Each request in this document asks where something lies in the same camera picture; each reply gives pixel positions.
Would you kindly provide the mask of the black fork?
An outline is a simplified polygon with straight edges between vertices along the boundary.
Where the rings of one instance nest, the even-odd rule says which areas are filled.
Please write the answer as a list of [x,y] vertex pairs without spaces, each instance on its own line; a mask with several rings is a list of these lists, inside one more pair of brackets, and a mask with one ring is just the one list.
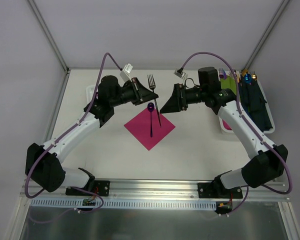
[[[156,89],[156,83],[154,80],[154,76],[152,74],[147,75],[147,81],[148,81],[149,89],[154,93],[155,89]],[[156,113],[157,113],[157,117],[158,117],[159,126],[162,127],[160,112],[159,112],[158,103],[157,103],[156,99],[154,100],[154,104],[155,104],[155,109],[156,109]]]

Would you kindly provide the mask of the purple metallic spoon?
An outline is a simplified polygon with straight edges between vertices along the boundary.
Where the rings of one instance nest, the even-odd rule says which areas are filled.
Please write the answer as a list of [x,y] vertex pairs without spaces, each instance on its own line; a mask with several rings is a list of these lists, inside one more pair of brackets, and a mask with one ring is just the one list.
[[152,118],[152,113],[155,110],[155,105],[153,102],[149,102],[147,104],[147,110],[149,111],[150,114],[150,137],[153,137],[153,118]]

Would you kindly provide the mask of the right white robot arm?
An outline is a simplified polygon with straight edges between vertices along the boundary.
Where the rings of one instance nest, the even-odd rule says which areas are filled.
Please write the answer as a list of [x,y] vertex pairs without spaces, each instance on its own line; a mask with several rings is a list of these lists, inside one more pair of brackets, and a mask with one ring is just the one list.
[[226,198],[239,187],[266,187],[269,181],[282,176],[288,157],[287,148],[267,138],[244,113],[235,93],[229,88],[221,88],[214,67],[200,68],[198,80],[199,85],[192,88],[176,83],[171,97],[159,112],[178,113],[187,110],[190,104],[204,103],[230,126],[249,157],[249,162],[242,168],[216,176],[205,191]]

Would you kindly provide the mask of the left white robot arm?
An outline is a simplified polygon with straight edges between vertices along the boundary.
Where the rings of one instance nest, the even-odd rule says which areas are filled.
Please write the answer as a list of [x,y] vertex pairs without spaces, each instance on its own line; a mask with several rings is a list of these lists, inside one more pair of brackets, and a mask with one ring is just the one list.
[[72,126],[41,145],[33,143],[28,147],[24,189],[27,191],[30,180],[33,180],[49,193],[67,187],[75,188],[83,195],[91,194],[95,188],[93,174],[83,168],[64,168],[63,161],[82,140],[105,125],[114,115],[115,107],[126,103],[138,106],[158,97],[136,77],[119,85],[115,76],[104,76],[97,84],[91,101]]

